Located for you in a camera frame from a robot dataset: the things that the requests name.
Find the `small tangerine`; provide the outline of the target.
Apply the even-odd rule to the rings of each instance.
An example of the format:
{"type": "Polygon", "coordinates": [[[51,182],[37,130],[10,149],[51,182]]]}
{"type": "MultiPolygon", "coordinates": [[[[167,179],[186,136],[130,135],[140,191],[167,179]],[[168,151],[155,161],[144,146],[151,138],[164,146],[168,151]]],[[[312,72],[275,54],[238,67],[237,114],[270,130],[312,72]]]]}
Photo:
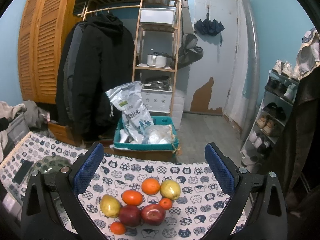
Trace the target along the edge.
{"type": "Polygon", "coordinates": [[[113,222],[110,225],[110,231],[115,235],[123,235],[126,232],[126,228],[121,222],[113,222]]]}
{"type": "Polygon", "coordinates": [[[172,200],[169,198],[162,198],[159,201],[159,205],[164,209],[164,210],[170,210],[172,208],[172,200]]]}

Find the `red apple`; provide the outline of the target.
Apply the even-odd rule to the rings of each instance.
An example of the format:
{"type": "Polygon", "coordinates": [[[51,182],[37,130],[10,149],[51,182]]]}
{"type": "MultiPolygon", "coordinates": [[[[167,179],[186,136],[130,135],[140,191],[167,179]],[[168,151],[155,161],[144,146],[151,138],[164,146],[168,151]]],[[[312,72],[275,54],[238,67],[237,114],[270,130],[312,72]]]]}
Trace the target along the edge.
{"type": "Polygon", "coordinates": [[[141,222],[140,209],[135,205],[125,205],[120,208],[119,220],[125,226],[135,227],[139,226],[141,222]]]}
{"type": "Polygon", "coordinates": [[[159,204],[150,204],[141,211],[142,220],[149,225],[160,225],[165,219],[166,211],[159,204]]]}

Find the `orange tangerine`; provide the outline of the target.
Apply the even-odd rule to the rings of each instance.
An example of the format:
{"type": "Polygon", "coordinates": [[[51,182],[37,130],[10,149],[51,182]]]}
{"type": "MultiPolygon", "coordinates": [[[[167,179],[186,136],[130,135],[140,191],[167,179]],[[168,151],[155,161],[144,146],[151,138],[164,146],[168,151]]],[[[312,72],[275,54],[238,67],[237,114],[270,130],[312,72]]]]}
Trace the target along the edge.
{"type": "Polygon", "coordinates": [[[139,206],[143,202],[143,195],[135,190],[126,190],[122,193],[121,198],[127,205],[139,206]]]}

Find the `large orange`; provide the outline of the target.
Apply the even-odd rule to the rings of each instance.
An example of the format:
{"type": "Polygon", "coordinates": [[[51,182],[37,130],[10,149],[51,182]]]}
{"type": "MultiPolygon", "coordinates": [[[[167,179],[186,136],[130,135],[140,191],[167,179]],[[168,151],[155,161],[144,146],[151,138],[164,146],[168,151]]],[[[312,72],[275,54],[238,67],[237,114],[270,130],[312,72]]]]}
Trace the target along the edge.
{"type": "Polygon", "coordinates": [[[160,183],[153,178],[148,178],[142,182],[141,188],[145,194],[155,195],[160,190],[160,183]]]}

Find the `black smartphone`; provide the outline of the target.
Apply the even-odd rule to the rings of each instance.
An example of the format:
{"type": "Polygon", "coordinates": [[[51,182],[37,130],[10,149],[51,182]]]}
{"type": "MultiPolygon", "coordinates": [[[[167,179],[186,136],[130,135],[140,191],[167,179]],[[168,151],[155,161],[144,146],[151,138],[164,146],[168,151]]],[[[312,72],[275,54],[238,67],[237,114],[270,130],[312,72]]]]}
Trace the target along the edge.
{"type": "Polygon", "coordinates": [[[32,168],[33,164],[34,163],[31,162],[31,161],[27,161],[27,160],[24,161],[22,163],[22,166],[20,167],[20,169],[15,174],[14,178],[12,179],[12,181],[14,183],[21,184],[23,182],[25,176],[29,172],[29,170],[32,168]]]}

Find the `white shoe rack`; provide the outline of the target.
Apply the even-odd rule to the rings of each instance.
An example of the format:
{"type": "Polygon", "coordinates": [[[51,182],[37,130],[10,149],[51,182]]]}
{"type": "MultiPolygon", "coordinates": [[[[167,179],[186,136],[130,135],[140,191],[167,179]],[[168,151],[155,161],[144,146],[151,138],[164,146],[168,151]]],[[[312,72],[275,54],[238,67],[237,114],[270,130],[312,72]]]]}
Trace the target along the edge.
{"type": "Polygon", "coordinates": [[[240,151],[242,164],[253,167],[270,155],[292,112],[298,86],[296,80],[269,71],[263,99],[240,151]]]}

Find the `cat-patterned white blue tablecloth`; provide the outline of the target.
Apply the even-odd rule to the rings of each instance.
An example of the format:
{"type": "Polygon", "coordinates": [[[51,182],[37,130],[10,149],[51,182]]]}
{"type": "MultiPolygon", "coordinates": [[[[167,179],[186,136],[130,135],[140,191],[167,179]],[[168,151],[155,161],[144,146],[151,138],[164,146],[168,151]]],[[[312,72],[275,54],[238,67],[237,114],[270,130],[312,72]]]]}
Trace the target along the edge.
{"type": "MultiPolygon", "coordinates": [[[[1,162],[1,182],[21,203],[27,181],[17,184],[12,179],[24,161],[35,164],[46,156],[56,155],[77,159],[85,152],[83,148],[31,132],[1,162]]],[[[86,191],[78,198],[107,239],[200,239],[229,201],[229,196],[223,193],[206,163],[173,164],[112,154],[104,155],[86,191]],[[181,187],[180,197],[166,212],[161,225],[142,224],[127,228],[123,235],[113,234],[110,225],[114,219],[106,217],[100,210],[102,196],[108,194],[121,200],[124,191],[140,191],[142,182],[148,178],[160,182],[168,179],[176,181],[181,187]]]]}

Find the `grey clothes pile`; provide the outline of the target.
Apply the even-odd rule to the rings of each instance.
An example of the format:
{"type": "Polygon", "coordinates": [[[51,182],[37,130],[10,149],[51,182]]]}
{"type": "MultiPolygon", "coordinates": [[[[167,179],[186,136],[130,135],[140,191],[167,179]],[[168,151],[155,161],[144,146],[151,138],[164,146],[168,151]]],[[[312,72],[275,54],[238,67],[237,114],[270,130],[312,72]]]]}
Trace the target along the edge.
{"type": "Polygon", "coordinates": [[[17,143],[30,131],[47,137],[54,135],[48,128],[50,114],[28,100],[16,106],[1,102],[1,160],[3,160],[17,143]]]}

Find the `clear plastic bag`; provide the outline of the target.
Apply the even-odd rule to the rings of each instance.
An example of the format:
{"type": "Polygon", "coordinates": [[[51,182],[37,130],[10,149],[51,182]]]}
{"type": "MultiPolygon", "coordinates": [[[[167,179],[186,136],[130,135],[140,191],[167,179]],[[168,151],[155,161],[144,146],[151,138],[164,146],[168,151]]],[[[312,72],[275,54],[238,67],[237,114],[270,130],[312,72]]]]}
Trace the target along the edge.
{"type": "Polygon", "coordinates": [[[145,130],[142,143],[148,145],[173,144],[176,140],[172,125],[151,125],[145,130]]]}

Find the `pale blue door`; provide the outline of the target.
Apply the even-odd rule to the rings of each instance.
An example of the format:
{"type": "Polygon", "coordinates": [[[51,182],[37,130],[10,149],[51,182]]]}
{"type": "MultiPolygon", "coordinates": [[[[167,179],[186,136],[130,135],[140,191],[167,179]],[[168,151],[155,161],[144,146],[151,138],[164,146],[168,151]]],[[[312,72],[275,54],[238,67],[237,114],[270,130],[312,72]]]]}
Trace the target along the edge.
{"type": "Polygon", "coordinates": [[[195,0],[195,20],[217,20],[224,30],[216,36],[196,32],[203,58],[189,68],[185,111],[223,115],[232,82],[238,38],[236,0],[195,0]]]}

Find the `black hanging coat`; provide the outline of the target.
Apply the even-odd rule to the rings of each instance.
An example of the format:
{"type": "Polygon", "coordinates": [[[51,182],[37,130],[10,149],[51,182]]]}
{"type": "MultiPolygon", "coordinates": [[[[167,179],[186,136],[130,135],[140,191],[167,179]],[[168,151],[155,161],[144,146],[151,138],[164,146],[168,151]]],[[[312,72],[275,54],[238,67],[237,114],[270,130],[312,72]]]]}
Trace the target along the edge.
{"type": "Polygon", "coordinates": [[[111,12],[78,22],[67,35],[57,74],[59,123],[85,142],[111,137],[120,113],[106,92],[131,81],[134,50],[132,34],[111,12]]]}

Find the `steel pot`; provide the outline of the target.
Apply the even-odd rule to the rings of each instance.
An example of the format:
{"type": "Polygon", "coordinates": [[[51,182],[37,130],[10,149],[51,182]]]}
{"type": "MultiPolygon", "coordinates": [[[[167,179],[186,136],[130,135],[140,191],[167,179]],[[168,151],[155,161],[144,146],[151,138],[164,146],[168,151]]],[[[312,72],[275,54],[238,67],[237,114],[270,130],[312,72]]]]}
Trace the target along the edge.
{"type": "Polygon", "coordinates": [[[144,82],[144,87],[146,89],[166,90],[169,88],[169,86],[170,77],[165,75],[150,77],[144,82]]]}

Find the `white rice cooker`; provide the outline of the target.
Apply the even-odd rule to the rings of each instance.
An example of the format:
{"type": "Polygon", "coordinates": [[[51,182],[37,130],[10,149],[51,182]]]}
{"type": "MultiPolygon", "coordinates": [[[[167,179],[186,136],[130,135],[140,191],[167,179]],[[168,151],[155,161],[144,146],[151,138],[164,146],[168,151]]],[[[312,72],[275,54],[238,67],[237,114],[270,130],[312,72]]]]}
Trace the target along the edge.
{"type": "Polygon", "coordinates": [[[172,59],[172,56],[166,53],[153,52],[147,55],[147,65],[150,67],[163,68],[167,66],[168,59],[172,59]]]}

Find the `dark blue folded umbrella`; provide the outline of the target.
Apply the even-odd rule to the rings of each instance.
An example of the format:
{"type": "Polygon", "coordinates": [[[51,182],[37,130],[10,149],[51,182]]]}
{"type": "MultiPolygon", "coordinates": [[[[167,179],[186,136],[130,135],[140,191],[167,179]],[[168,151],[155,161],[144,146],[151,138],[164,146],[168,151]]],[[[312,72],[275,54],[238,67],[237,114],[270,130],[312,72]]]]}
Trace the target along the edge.
{"type": "Polygon", "coordinates": [[[217,20],[198,20],[194,24],[195,33],[210,44],[222,46],[222,31],[225,29],[221,22],[217,20]]]}

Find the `white storage bin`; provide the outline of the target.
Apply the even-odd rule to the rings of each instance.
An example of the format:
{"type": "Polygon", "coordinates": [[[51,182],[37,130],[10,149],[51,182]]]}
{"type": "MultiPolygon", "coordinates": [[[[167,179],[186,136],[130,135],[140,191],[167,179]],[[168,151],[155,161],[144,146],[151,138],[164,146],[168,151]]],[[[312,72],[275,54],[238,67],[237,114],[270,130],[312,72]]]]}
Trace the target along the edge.
{"type": "Polygon", "coordinates": [[[140,23],[173,26],[175,15],[176,9],[174,8],[142,8],[140,23]]]}

